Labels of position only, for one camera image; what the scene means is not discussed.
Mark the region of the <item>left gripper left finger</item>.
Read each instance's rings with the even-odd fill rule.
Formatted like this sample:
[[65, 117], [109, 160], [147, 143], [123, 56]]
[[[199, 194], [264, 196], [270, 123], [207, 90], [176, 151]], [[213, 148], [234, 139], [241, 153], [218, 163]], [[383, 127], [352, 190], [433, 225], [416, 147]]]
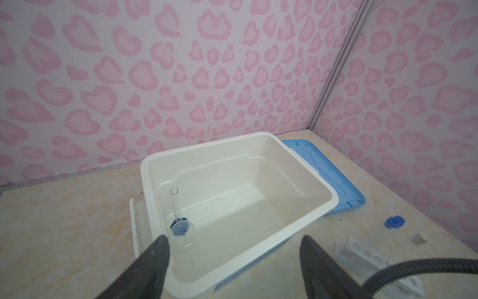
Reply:
[[159, 236], [98, 298], [161, 298], [170, 254], [168, 238]]

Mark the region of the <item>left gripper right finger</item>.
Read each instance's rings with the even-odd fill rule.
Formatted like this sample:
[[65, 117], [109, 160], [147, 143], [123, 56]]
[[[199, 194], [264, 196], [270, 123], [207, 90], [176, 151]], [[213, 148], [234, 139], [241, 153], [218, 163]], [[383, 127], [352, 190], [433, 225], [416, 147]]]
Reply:
[[309, 299], [370, 299], [368, 294], [310, 236], [299, 249], [302, 277]]

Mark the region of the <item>small clear watch glass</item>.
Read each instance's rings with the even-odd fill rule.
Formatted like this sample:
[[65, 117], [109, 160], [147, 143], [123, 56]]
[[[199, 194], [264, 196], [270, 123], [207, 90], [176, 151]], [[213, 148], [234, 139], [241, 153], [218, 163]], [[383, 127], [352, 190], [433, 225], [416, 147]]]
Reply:
[[186, 218], [176, 219], [170, 228], [170, 239], [175, 250], [188, 251], [195, 239], [195, 226]]

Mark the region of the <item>small cylinder blue hexagonal base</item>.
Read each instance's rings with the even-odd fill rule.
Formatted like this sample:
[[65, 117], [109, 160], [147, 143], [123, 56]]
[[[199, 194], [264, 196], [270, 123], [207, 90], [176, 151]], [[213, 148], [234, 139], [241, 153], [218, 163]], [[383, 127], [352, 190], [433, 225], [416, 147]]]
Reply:
[[173, 196], [173, 214], [174, 221], [170, 226], [171, 232], [174, 237], [181, 237], [182, 239], [187, 239], [190, 237], [190, 230], [192, 225], [187, 220], [187, 218], [182, 216], [182, 209], [180, 208], [180, 200], [178, 197], [179, 189], [173, 187], [170, 189], [170, 195]]

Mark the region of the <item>blue capped test tube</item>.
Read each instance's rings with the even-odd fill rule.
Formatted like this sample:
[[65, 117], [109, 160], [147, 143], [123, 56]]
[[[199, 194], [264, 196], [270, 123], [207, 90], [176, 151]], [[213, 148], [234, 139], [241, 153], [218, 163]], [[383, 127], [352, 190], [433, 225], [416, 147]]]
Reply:
[[368, 233], [363, 239], [363, 243], [373, 249], [378, 250], [383, 246], [394, 233], [403, 227], [406, 220], [402, 216], [389, 217], [382, 224], [377, 226], [374, 230]]

